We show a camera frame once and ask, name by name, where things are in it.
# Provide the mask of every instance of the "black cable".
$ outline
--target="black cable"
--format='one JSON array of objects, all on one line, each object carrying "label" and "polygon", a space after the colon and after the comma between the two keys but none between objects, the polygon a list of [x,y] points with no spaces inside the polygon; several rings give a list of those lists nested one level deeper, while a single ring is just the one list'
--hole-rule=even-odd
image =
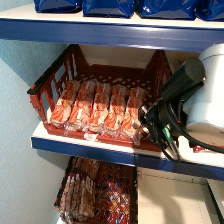
[{"label": "black cable", "polygon": [[173,159],[169,153],[167,153],[167,151],[163,148],[163,145],[162,145],[162,134],[160,131],[159,133],[159,130],[160,130],[160,127],[158,127],[158,125],[156,124],[155,121],[152,121],[152,127],[153,127],[153,132],[154,132],[154,135],[155,135],[155,139],[156,139],[156,142],[158,143],[159,145],[159,148],[160,150],[163,152],[163,154],[167,157],[167,159],[169,159],[171,162],[175,163],[175,164],[180,164],[180,155],[179,155],[179,152],[177,151],[177,149],[175,150],[175,154],[177,156],[177,160]]},{"label": "black cable", "polygon": [[183,131],[178,124],[174,121],[173,117],[170,115],[169,109],[172,109],[172,105],[169,102],[168,105],[166,106],[166,114],[167,117],[171,123],[171,125],[177,129],[178,132],[180,132],[186,139],[188,139],[189,141],[191,141],[192,143],[194,143],[195,145],[199,145],[205,149],[209,149],[211,151],[214,152],[219,152],[219,153],[224,153],[224,149],[216,147],[216,146],[212,146],[212,145],[208,145],[204,142],[198,141],[197,139],[191,137],[188,133],[186,133],[185,131]]}]

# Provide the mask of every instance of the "packaged sausage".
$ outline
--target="packaged sausage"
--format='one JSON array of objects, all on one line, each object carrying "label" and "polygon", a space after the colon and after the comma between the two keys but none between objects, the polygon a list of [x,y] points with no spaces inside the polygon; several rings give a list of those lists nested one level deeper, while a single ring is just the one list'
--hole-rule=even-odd
[{"label": "packaged sausage", "polygon": [[77,171],[76,177],[75,177],[75,184],[74,184],[74,190],[72,195],[72,202],[71,202],[71,212],[73,217],[75,218],[76,213],[75,211],[79,208],[79,188],[81,185],[81,177],[79,174],[79,171]]},{"label": "packaged sausage", "polygon": [[51,123],[55,127],[61,128],[68,121],[79,88],[80,82],[76,80],[70,80],[66,83],[65,89],[55,105],[50,118]]},{"label": "packaged sausage", "polygon": [[84,178],[83,186],[82,186],[82,194],[81,194],[81,203],[79,206],[79,215],[81,218],[78,218],[79,221],[84,221],[84,217],[88,217],[90,219],[94,216],[95,210],[95,184],[86,176]]},{"label": "packaged sausage", "polygon": [[104,133],[114,137],[117,136],[118,130],[120,129],[124,118],[126,96],[127,88],[125,86],[113,86],[109,114],[104,125]]},{"label": "packaged sausage", "polygon": [[82,163],[82,171],[86,172],[86,174],[90,177],[91,180],[96,179],[96,174],[98,172],[100,166],[100,161],[94,159],[84,159]]},{"label": "packaged sausage", "polygon": [[121,125],[121,135],[132,139],[135,145],[140,144],[138,109],[145,99],[145,90],[137,87],[130,90],[129,99]]},{"label": "packaged sausage", "polygon": [[69,191],[70,182],[71,182],[71,178],[70,176],[68,176],[68,179],[67,179],[62,197],[61,197],[61,201],[60,201],[60,206],[59,206],[60,213],[64,213],[66,209],[66,198]]},{"label": "packaged sausage", "polygon": [[93,111],[89,119],[89,130],[101,133],[103,124],[108,116],[111,85],[109,83],[97,83]]},{"label": "packaged sausage", "polygon": [[82,83],[70,118],[66,124],[65,135],[69,131],[81,131],[86,125],[88,125],[93,108],[93,97],[95,94],[95,89],[95,81],[85,81]]}]

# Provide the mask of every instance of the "white shelf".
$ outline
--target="white shelf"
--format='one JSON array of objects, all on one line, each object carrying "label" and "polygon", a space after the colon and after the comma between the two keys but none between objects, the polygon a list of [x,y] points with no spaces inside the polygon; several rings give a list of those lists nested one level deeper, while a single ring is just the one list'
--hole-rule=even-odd
[{"label": "white shelf", "polygon": [[168,172],[224,180],[224,154],[193,153],[188,141],[180,137],[181,164],[174,165],[163,153],[90,142],[47,133],[40,122],[31,137],[32,147],[67,155],[98,159],[113,163],[145,167]]},{"label": "white shelf", "polygon": [[224,183],[221,181],[208,180],[212,193],[215,197],[219,210],[224,218]]},{"label": "white shelf", "polygon": [[217,224],[207,185],[148,176],[139,169],[138,222],[141,224]]},{"label": "white shelf", "polygon": [[223,22],[83,17],[36,13],[34,4],[0,12],[0,38],[202,52],[224,42]]},{"label": "white shelf", "polygon": [[19,19],[19,20],[39,20],[39,21],[57,21],[57,22],[82,22],[82,23],[113,23],[128,25],[147,25],[160,27],[179,27],[179,28],[206,28],[206,29],[224,29],[223,22],[205,22],[198,18],[194,21],[189,20],[164,20],[164,19],[141,19],[136,13],[131,19],[120,18],[97,18],[83,17],[83,13],[37,13],[34,4],[21,6],[0,12],[2,19]]}]

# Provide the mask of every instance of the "basket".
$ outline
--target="basket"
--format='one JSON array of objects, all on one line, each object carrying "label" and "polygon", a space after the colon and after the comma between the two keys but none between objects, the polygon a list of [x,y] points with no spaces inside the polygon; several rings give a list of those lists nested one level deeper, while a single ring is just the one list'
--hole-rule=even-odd
[{"label": "basket", "polygon": [[[72,175],[72,163],[75,157],[71,157],[65,171],[54,206],[58,211],[62,194],[69,175]],[[101,162],[95,180],[95,212],[92,219],[74,223],[137,223],[137,169],[135,167],[124,166]]]},{"label": "basket", "polygon": [[[57,80],[59,70],[64,67],[64,73]],[[171,75],[169,63],[164,51],[157,50],[152,56],[145,69],[129,68],[111,65],[89,65],[82,53],[79,45],[70,45],[50,68],[32,85],[28,90],[30,102],[38,110],[43,125],[47,132],[52,135],[64,136],[64,129],[58,129],[47,122],[47,115],[44,110],[42,95],[45,94],[48,107],[53,112],[57,99],[53,99],[52,86],[55,87],[57,98],[60,97],[63,86],[70,79],[85,81],[87,79],[97,79],[99,82],[109,82],[111,85],[124,85],[127,88],[141,87],[148,91],[144,104],[150,106],[160,97],[160,89],[163,81]],[[84,139],[84,133],[73,131],[67,137]],[[140,148],[150,151],[160,151],[150,140],[141,140],[136,146],[129,139],[114,139],[108,136],[98,135],[99,142]]]}]

